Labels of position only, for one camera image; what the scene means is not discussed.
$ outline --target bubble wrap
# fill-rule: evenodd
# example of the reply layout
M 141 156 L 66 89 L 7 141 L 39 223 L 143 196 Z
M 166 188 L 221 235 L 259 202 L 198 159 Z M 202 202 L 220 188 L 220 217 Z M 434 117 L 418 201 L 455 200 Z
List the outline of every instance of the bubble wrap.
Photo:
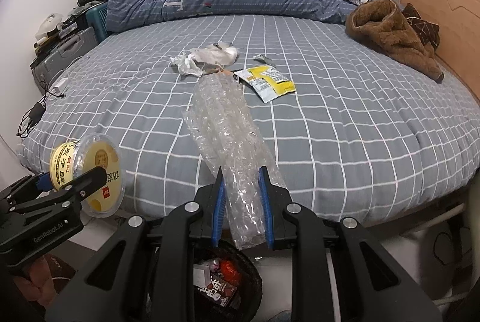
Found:
M 222 167 L 226 212 L 236 247 L 265 242 L 258 169 L 266 166 L 273 184 L 285 187 L 285 182 L 251 118 L 242 88 L 224 73 L 204 76 L 184 117 L 212 174 L 216 176 Z

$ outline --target yellow label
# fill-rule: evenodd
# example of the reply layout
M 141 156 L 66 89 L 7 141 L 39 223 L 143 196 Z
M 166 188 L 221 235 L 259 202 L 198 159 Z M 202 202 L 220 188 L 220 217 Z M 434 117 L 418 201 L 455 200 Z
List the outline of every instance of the yellow label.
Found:
M 58 146 L 50 157 L 50 179 L 56 190 L 72 181 L 74 170 L 74 148 L 78 141 L 67 142 Z
M 78 141 L 58 146 L 50 157 L 50 179 L 56 190 L 73 179 L 74 148 Z M 83 160 L 82 173 L 101 166 L 106 170 L 107 179 L 104 187 L 87 197 L 92 209 L 99 212 L 108 211 L 117 202 L 121 193 L 121 172 L 118 155 L 107 142 L 98 141 L 88 147 Z
M 118 159 L 114 148 L 102 141 L 93 143 L 85 154 L 83 173 L 101 166 L 107 175 L 105 186 L 87 197 L 88 204 L 96 211 L 108 211 L 119 198 L 122 182 Z
M 265 79 L 278 95 L 295 91 L 295 84 L 272 66 L 251 67 L 248 71 L 255 78 Z

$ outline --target yellow snack packet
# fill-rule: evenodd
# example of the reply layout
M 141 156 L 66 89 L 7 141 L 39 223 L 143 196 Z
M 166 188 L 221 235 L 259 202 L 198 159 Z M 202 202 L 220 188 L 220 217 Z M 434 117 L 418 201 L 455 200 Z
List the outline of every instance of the yellow snack packet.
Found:
M 257 66 L 235 72 L 267 103 L 284 94 L 295 92 L 295 84 L 272 66 Z

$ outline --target white device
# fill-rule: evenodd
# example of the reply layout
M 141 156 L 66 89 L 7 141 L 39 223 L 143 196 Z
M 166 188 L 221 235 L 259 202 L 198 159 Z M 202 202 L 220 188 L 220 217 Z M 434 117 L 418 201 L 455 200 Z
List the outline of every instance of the white device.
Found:
M 62 78 L 60 81 L 58 81 L 55 86 L 52 88 L 52 93 L 53 94 L 57 94 L 57 95 L 60 95 L 62 94 L 66 87 L 67 87 L 67 83 L 68 83 L 68 78 L 67 77 L 64 77 Z

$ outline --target human hand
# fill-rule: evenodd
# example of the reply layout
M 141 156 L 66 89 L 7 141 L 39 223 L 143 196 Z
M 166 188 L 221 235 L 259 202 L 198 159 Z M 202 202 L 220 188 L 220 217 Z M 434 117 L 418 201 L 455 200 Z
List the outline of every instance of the human hand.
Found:
M 45 257 L 40 257 L 32 265 L 23 269 L 30 280 L 14 276 L 13 281 L 28 301 L 36 301 L 47 308 L 57 296 L 53 286 L 52 275 Z

